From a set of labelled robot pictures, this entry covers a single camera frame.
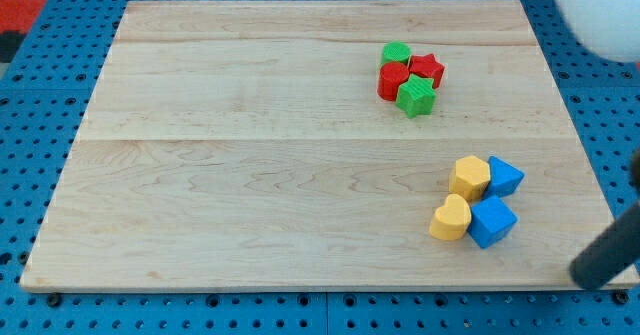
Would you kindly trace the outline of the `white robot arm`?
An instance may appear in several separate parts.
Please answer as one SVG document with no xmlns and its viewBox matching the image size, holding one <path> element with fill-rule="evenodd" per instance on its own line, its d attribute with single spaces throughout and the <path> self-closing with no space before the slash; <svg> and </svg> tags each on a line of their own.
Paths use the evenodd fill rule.
<svg viewBox="0 0 640 335">
<path fill-rule="evenodd" d="M 616 62 L 639 61 L 639 0 L 555 0 L 576 39 Z"/>
</svg>

